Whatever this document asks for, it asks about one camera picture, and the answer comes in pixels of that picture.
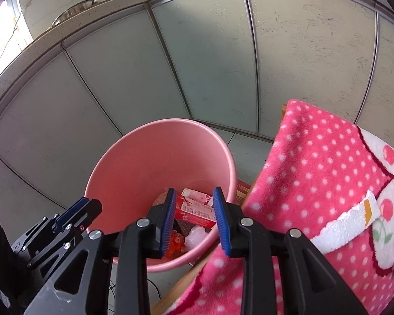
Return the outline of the red carton box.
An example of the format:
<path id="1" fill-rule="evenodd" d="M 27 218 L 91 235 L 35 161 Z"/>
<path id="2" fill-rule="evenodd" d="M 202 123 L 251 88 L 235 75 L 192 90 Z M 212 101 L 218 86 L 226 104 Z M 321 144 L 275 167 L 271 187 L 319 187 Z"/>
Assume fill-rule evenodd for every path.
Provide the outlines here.
<path id="1" fill-rule="evenodd" d="M 189 188 L 176 196 L 176 220 L 211 229 L 216 224 L 213 197 Z"/>

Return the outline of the pink plastic bucket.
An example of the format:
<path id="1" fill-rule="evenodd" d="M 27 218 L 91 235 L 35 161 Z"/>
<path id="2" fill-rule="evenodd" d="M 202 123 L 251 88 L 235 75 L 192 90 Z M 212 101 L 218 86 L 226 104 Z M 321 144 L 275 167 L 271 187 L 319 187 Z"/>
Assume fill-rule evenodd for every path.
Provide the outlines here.
<path id="1" fill-rule="evenodd" d="M 87 230 L 122 231 L 168 188 L 212 194 L 216 187 L 235 202 L 235 162 L 214 130 L 190 119 L 150 122 L 114 143 L 94 167 L 85 197 L 99 200 L 102 212 Z"/>

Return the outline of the pink polka dot blanket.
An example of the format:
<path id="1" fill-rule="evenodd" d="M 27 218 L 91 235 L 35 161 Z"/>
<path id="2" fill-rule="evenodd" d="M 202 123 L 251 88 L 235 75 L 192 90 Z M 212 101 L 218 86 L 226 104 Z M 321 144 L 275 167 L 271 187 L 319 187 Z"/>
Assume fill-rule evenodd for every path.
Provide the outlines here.
<path id="1" fill-rule="evenodd" d="M 292 99 L 243 211 L 268 230 L 314 239 L 368 193 L 378 218 L 327 259 L 367 312 L 382 314 L 394 298 L 394 148 L 386 142 Z"/>

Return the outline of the steel bowl on counter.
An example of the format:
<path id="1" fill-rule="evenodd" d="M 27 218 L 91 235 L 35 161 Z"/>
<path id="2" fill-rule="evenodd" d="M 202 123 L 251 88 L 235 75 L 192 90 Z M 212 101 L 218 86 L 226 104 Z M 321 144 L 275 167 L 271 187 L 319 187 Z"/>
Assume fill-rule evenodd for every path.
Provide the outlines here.
<path id="1" fill-rule="evenodd" d="M 76 16 L 77 14 L 86 11 L 90 7 L 92 7 L 94 4 L 94 0 L 83 0 L 69 9 L 65 10 L 62 12 L 53 22 L 52 22 L 52 27 L 57 26 L 58 24 L 61 24 L 62 22 L 66 21 L 67 19 L 72 18 L 73 16 Z"/>

